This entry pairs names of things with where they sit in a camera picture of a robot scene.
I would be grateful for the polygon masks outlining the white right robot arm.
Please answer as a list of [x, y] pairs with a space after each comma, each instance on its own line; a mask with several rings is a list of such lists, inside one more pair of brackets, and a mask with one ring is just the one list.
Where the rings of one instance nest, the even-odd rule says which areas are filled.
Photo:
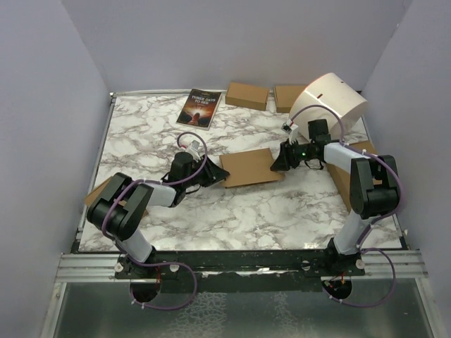
[[321, 165], [334, 165], [350, 174], [351, 211], [341, 231], [329, 241], [323, 258], [325, 270], [340, 275], [359, 258], [371, 227], [400, 203], [396, 162], [392, 156], [375, 156], [333, 140], [325, 119], [308, 122], [308, 144], [299, 144], [293, 126], [291, 120], [283, 125], [290, 136], [280, 144], [272, 171], [286, 172], [300, 163], [318, 160]]

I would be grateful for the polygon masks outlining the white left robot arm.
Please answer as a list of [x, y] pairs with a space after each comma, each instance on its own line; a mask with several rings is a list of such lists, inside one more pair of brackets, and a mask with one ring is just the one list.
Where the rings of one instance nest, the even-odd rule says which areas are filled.
[[132, 258], [131, 269], [137, 276], [151, 276], [156, 261], [155, 248], [139, 230], [149, 206], [176, 207], [194, 186], [210, 187], [230, 176], [203, 155], [199, 160], [186, 151], [178, 152], [161, 182], [133, 180], [116, 173], [87, 209], [87, 221]]

